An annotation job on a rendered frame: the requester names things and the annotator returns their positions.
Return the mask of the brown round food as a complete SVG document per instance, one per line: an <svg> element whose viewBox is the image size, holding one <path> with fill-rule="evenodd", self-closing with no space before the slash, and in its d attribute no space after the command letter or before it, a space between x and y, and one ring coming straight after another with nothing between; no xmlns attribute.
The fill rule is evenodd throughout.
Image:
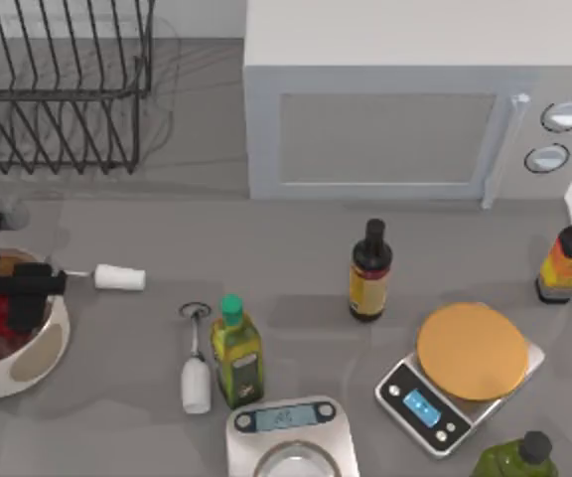
<svg viewBox="0 0 572 477"><path fill-rule="evenodd" d="M0 249L0 277L22 277L39 274L40 266L37 258L16 248Z"/></svg>

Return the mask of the white bowl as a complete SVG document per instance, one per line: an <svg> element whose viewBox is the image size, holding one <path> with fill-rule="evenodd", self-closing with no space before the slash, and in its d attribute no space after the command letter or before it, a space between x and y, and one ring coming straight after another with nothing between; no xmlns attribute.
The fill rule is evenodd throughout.
<svg viewBox="0 0 572 477"><path fill-rule="evenodd" d="M31 334L0 337L0 398L38 383L64 355L71 336L64 295L48 298L43 323Z"/></svg>

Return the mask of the white wine glass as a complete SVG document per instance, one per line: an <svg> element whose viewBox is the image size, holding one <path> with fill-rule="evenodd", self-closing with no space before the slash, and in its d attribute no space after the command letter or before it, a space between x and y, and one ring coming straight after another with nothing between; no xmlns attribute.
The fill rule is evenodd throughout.
<svg viewBox="0 0 572 477"><path fill-rule="evenodd" d="M143 291L146 287L146 272L130 267L101 263L91 271L66 269L66 274L90 278L99 290Z"/></svg>
<svg viewBox="0 0 572 477"><path fill-rule="evenodd" d="M211 372L200 349L200 323L211 315L208 304L193 301L179 309L181 317L191 322L191 350L181 372L181 399L186 414L205 414L212 407Z"/></svg>

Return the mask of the olive oil bottle green cap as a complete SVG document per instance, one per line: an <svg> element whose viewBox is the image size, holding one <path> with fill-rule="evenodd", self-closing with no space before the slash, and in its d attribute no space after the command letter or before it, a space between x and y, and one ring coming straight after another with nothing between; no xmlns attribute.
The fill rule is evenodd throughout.
<svg viewBox="0 0 572 477"><path fill-rule="evenodd" d="M217 382L227 405L236 409L262 399L262 340L238 295L222 298L210 341Z"/></svg>

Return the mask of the silver scale with glass plate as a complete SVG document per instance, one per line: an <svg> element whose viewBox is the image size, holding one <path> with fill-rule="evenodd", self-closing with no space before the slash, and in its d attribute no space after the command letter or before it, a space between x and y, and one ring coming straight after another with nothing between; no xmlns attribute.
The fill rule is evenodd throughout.
<svg viewBox="0 0 572 477"><path fill-rule="evenodd" d="M225 442L227 477L361 477L348 416L331 397L241 407Z"/></svg>

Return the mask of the black bottle with yellow label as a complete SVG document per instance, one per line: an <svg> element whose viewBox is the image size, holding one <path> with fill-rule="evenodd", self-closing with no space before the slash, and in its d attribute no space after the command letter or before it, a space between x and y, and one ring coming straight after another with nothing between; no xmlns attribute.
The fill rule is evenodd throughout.
<svg viewBox="0 0 572 477"><path fill-rule="evenodd" d="M361 322L377 320L386 305L393 252L385 240L385 229L382 219L369 219L364 237L352 249L349 306Z"/></svg>

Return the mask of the microwave oven door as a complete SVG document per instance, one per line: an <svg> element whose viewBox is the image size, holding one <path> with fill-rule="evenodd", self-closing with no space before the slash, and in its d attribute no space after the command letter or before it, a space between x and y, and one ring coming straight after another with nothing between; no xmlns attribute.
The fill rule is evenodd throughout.
<svg viewBox="0 0 572 477"><path fill-rule="evenodd" d="M491 67L244 70L255 199L477 200L529 82Z"/></svg>

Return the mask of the pale microwave oven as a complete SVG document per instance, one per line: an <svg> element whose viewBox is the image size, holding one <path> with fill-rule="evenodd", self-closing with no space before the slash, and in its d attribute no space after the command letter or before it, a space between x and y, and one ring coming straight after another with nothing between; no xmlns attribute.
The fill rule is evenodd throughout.
<svg viewBox="0 0 572 477"><path fill-rule="evenodd" d="M521 75L530 106L510 150L499 200L555 200L572 182L572 130L540 116L572 98L572 0L248 0L244 70L287 67L491 67ZM533 174L526 154L554 143L559 170Z"/></svg>

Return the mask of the silver scale with orange plate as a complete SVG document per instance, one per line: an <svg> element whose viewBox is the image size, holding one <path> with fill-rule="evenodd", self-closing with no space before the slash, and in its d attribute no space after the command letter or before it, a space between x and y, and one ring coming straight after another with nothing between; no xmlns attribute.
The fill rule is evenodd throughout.
<svg viewBox="0 0 572 477"><path fill-rule="evenodd" d="M381 407L428 454L450 456L522 388L543 350L502 313L456 302L430 313L413 350L379 381Z"/></svg>

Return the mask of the green bottle with black cap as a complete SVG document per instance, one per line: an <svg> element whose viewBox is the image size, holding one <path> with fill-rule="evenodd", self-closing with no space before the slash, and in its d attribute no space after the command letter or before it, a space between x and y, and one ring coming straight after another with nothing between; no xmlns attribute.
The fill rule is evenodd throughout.
<svg viewBox="0 0 572 477"><path fill-rule="evenodd" d="M550 438L530 430L522 438L484 450L470 477L559 477Z"/></svg>

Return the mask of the small microwave knob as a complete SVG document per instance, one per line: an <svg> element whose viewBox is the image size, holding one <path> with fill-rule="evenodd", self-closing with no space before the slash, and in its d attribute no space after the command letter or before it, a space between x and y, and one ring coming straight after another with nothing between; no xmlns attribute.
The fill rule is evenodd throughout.
<svg viewBox="0 0 572 477"><path fill-rule="evenodd" d="M570 151L562 144L534 148L524 160L524 167L533 174L549 174L561 169L570 159Z"/></svg>

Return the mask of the dark bottle with pink cap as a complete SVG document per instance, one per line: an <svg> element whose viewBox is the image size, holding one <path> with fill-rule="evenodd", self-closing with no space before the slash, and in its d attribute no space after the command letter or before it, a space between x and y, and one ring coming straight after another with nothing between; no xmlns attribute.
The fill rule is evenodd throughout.
<svg viewBox="0 0 572 477"><path fill-rule="evenodd" d="M572 298L572 225L565 227L543 260L535 279L538 298L547 304L566 304Z"/></svg>

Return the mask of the large microwave knob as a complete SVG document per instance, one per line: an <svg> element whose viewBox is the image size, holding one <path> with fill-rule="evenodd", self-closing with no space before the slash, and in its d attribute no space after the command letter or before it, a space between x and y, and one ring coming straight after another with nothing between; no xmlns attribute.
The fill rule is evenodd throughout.
<svg viewBox="0 0 572 477"><path fill-rule="evenodd" d="M572 98L549 104L541 113L540 122L544 129L553 133L572 130Z"/></svg>

